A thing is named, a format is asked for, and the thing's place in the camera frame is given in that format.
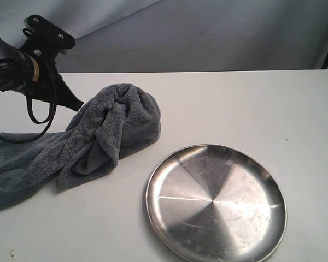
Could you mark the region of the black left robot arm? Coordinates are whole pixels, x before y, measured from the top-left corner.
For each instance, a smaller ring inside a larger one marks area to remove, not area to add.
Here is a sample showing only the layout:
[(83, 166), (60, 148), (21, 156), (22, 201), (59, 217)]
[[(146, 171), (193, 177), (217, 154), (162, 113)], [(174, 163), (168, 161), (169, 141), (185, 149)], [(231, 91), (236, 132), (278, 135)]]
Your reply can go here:
[(23, 46), (15, 48), (0, 37), (0, 91), (14, 91), (35, 100), (78, 111), (83, 102), (64, 82), (55, 58), (75, 46), (75, 39), (55, 25), (25, 28)]

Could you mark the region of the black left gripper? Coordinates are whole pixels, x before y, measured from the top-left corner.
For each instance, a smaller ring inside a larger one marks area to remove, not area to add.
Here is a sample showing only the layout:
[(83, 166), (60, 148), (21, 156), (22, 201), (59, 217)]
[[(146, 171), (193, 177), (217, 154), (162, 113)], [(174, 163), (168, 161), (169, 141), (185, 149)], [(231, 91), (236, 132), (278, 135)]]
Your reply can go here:
[(52, 102), (54, 83), (58, 105), (73, 111), (78, 111), (82, 107), (84, 102), (74, 95), (62, 76), (56, 73), (55, 58), (59, 53), (56, 45), (46, 40), (27, 40), (18, 51), (24, 95), (36, 100)]

